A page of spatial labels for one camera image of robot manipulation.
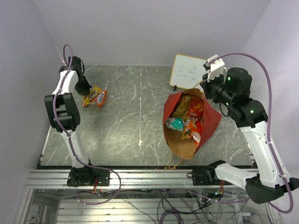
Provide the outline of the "yellow m&m's packet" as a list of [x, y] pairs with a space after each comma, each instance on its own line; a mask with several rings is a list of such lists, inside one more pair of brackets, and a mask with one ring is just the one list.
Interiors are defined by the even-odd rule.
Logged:
[[102, 92], [101, 88], [99, 88], [97, 85], [95, 85], [88, 96], [85, 96], [84, 100], [87, 104], [96, 101], [99, 94]]

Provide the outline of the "orange lay's chip bag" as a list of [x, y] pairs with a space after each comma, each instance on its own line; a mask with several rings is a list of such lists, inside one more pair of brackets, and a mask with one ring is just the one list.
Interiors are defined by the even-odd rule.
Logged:
[[107, 97], [107, 91], [92, 91], [90, 95], [82, 97], [82, 106], [87, 107], [95, 102], [97, 107], [100, 108], [104, 105]]

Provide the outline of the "red paper bag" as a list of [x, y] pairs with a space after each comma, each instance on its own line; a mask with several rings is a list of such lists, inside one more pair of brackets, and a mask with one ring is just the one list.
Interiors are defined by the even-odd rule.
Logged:
[[171, 155], [180, 161], [168, 169], [175, 169], [183, 160], [190, 160], [212, 137], [222, 116], [211, 107], [197, 88], [168, 96], [164, 104], [163, 132]]

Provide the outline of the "orange skittles packet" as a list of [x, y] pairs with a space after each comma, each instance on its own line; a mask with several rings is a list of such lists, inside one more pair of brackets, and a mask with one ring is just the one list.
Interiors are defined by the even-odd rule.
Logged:
[[200, 98], [192, 97], [189, 110], [185, 119], [182, 139], [194, 139], [199, 145], [204, 126], [204, 101]]

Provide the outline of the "teal snack packet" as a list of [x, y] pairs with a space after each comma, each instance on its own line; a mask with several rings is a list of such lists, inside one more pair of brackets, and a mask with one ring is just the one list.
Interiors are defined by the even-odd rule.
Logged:
[[182, 118], [169, 117], [165, 121], [164, 125], [169, 129], [176, 130], [182, 133], [184, 130], [185, 123]]

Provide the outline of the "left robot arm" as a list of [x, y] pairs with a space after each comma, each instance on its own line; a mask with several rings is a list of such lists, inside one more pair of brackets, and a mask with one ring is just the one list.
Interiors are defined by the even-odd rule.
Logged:
[[84, 97], [90, 94], [91, 85], [84, 76], [85, 66], [77, 56], [69, 57], [68, 62], [59, 70], [56, 89], [44, 97], [50, 125], [63, 137], [71, 157], [67, 186], [108, 186], [110, 172], [92, 165], [79, 135], [81, 120], [73, 92]]

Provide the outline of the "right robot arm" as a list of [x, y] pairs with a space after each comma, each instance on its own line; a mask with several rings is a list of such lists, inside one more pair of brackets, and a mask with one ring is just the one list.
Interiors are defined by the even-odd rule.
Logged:
[[251, 75], [243, 68], [230, 68], [226, 75], [211, 78], [204, 74], [200, 86], [207, 99], [213, 99], [228, 110], [228, 116], [244, 135], [257, 164], [252, 173], [216, 161], [206, 167], [207, 181], [215, 185], [225, 181], [246, 191], [257, 204], [268, 203], [298, 189], [299, 180], [283, 166], [274, 143], [267, 137], [270, 119], [261, 102], [250, 97]]

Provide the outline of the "small whiteboard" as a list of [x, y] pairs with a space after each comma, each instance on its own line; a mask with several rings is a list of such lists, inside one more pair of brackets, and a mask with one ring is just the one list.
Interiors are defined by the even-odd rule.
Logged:
[[205, 62], [206, 59], [203, 58], [176, 54], [170, 77], [170, 86], [173, 87], [173, 91], [197, 88], [203, 92], [200, 82], [202, 76], [206, 74], [203, 66]]

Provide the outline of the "brown snack packet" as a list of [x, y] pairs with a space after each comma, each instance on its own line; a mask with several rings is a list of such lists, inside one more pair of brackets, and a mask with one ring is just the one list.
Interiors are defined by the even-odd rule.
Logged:
[[187, 112], [190, 107], [191, 103], [191, 96], [190, 95], [182, 95], [177, 102], [177, 106], [175, 107], [175, 111], [172, 114], [174, 118], [182, 118], [183, 120], [186, 119]]

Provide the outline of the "aluminium frame rail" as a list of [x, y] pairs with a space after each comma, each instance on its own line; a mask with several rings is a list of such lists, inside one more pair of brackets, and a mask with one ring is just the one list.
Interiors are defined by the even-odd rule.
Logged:
[[[177, 170], [116, 170], [110, 179], [99, 180], [98, 184], [78, 186], [76, 189], [195, 189], [200, 186], [193, 184], [187, 177], [190, 169]], [[67, 185], [69, 170], [32, 170], [29, 173], [25, 188], [27, 189], [72, 189]]]

